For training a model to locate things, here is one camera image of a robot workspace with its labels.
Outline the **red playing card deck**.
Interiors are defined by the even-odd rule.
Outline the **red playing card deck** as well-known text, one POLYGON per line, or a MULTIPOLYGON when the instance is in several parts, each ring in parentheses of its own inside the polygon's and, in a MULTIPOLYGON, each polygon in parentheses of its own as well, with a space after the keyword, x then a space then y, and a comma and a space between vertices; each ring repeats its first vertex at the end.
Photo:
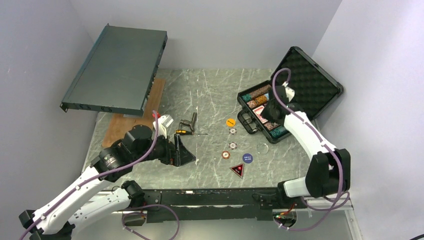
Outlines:
POLYGON ((260 105, 260 106, 254 108, 252 110, 262 124, 266 124, 268 122, 268 120, 266 118, 262 117, 262 115, 261 115, 261 113, 264 109, 265 109, 265 106, 260 105))

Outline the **red black triangular button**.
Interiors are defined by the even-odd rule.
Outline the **red black triangular button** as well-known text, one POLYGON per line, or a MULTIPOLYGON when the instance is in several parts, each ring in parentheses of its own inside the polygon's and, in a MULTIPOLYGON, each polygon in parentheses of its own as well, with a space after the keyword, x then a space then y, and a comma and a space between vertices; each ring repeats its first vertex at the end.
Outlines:
POLYGON ((244 176, 244 169, 245 169, 245 164, 241 163, 238 165, 234 165, 232 167, 230 167, 230 170, 235 173, 239 178, 243 178, 244 176))

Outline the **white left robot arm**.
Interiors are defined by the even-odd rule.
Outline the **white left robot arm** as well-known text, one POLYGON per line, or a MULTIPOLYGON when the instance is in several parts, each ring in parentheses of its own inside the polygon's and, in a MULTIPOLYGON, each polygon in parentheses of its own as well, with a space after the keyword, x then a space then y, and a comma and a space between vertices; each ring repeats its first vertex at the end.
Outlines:
POLYGON ((37 210, 22 212, 19 220, 25 232, 20 238, 70 240, 78 230, 112 212, 146 206, 152 200, 145 198, 145 192, 134 180, 125 181, 97 201, 88 201, 130 173, 134 165, 152 160, 180 167, 194 162, 196 157, 184 146, 179 134, 169 141, 148 126, 136 125, 122 139, 101 150, 78 179, 57 197, 37 210))

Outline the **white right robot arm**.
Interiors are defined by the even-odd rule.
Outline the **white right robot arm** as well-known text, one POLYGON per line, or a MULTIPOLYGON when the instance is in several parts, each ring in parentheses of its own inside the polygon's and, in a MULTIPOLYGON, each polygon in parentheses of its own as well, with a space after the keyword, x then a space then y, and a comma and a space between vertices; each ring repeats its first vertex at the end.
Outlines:
POLYGON ((294 93, 287 86, 272 86, 270 100, 261 116, 280 124, 300 143, 309 158, 304 177, 282 181, 277 185, 276 203, 289 207, 295 198, 320 198, 348 192, 351 186, 351 155, 345 148, 330 143, 311 123, 296 103, 290 102, 294 93))

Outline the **black poker set case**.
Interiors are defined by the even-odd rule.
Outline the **black poker set case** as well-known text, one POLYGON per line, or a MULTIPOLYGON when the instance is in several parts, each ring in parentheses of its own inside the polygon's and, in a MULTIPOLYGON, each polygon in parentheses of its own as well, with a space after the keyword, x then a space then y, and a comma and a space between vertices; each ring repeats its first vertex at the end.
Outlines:
POLYGON ((344 87, 300 47, 290 47, 269 80, 237 95, 237 101, 242 107, 237 114, 239 123, 251 135, 262 132, 271 144, 288 137, 289 131, 278 123, 268 121, 262 124, 253 109, 267 105, 273 79, 276 85, 289 81, 288 86, 294 90, 293 101, 302 107, 310 120, 315 120, 344 92, 344 87))

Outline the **orange black screwdriver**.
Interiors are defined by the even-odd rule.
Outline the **orange black screwdriver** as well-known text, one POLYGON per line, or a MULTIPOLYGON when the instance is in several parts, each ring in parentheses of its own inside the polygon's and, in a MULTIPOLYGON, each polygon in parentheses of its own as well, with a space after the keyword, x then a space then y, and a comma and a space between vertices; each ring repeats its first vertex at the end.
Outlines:
POLYGON ((208 133, 196 133, 194 131, 188 131, 188 130, 183 130, 183 129, 177 129, 175 131, 176 134, 181 135, 181 136, 190 136, 190 135, 208 135, 208 133))

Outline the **grey metal clamp tool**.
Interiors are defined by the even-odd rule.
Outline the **grey metal clamp tool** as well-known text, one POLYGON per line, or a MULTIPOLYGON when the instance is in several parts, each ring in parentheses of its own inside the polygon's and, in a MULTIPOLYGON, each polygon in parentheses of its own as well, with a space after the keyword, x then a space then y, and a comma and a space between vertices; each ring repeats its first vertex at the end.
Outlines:
POLYGON ((198 113, 193 112, 191 120, 181 119, 178 125, 179 129, 182 129, 185 126, 185 127, 188 127, 191 132, 195 132, 197 117, 198 117, 198 113))

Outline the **clear plastic disc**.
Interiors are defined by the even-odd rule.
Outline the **clear plastic disc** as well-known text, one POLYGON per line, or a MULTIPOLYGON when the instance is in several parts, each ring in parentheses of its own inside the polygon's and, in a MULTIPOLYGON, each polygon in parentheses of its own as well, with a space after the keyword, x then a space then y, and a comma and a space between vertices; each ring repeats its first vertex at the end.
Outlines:
POLYGON ((267 154, 267 153, 268 153, 268 151, 269 151, 269 146, 268 146, 266 143, 259 143, 259 144, 256 146, 256 151, 257 151, 259 154, 265 155, 265 154, 267 154))

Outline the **orange white poker chip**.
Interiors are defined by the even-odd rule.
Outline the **orange white poker chip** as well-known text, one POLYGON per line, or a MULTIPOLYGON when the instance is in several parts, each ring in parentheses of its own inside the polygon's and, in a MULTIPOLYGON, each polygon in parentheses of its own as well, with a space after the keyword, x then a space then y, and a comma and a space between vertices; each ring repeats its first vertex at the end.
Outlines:
POLYGON ((223 159, 229 159, 229 158, 231 157, 231 154, 230 154, 230 152, 229 152, 229 151, 223 151, 223 152, 221 153, 221 157, 222 157, 223 159))

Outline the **yellow dealer button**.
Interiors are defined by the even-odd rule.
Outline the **yellow dealer button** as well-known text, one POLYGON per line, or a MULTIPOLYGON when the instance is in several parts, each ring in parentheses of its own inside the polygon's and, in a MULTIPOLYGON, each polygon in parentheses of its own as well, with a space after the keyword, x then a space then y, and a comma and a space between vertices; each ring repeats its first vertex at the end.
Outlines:
POLYGON ((234 118, 228 118, 225 121, 225 124, 229 127, 229 128, 233 128, 236 125, 237 121, 234 118))

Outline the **white purple poker chip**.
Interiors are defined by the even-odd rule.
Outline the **white purple poker chip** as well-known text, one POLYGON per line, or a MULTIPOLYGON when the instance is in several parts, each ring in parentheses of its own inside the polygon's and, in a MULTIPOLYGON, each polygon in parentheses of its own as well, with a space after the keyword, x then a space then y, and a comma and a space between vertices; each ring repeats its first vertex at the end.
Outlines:
POLYGON ((231 128, 229 129, 229 133, 230 133, 231 135, 235 135, 235 134, 237 133, 237 129, 236 129, 235 127, 231 127, 231 128))

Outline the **white blue poker chip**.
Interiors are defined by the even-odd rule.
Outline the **white blue poker chip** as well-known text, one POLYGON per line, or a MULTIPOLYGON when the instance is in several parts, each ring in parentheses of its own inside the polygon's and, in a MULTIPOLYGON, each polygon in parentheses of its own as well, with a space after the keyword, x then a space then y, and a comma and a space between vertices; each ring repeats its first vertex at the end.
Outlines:
POLYGON ((235 150, 238 148, 238 145, 235 142, 230 142, 228 146, 231 150, 235 150))

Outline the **blue small blind button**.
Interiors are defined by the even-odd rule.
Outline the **blue small blind button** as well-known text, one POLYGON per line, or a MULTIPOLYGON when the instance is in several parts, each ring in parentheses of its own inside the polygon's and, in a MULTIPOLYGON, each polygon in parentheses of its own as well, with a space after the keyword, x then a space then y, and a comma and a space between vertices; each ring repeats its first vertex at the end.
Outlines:
POLYGON ((251 164, 252 162, 253 162, 253 155, 252 154, 250 154, 250 153, 245 153, 243 156, 242 156, 242 161, 244 162, 244 163, 246 163, 246 164, 251 164))

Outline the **brown wooden board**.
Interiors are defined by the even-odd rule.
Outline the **brown wooden board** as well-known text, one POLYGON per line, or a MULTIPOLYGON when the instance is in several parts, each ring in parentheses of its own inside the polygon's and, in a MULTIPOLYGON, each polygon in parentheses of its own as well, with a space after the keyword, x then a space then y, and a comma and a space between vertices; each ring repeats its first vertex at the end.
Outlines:
POLYGON ((112 115, 101 144, 102 147, 109 147, 115 141, 122 139, 125 133, 136 125, 144 125, 149 127, 151 130, 153 129, 154 116, 152 111, 159 113, 159 106, 165 88, 165 82, 166 80, 163 78, 156 78, 153 81, 143 115, 118 113, 114 113, 112 115))

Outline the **dark grey rack server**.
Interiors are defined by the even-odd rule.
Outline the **dark grey rack server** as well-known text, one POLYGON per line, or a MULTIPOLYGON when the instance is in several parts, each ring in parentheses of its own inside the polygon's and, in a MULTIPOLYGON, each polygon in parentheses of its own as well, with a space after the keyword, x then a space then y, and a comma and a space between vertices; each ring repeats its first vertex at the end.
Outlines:
POLYGON ((167 41, 165 30, 107 24, 60 108, 142 116, 167 41))

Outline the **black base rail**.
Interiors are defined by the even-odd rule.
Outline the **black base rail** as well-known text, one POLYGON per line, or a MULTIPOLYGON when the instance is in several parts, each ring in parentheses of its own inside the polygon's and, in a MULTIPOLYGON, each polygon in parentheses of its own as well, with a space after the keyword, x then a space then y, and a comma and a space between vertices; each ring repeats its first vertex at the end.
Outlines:
POLYGON ((282 198, 276 187, 146 189, 142 202, 129 211, 145 211, 148 223, 256 219, 271 221, 274 215, 305 209, 299 197, 282 198))

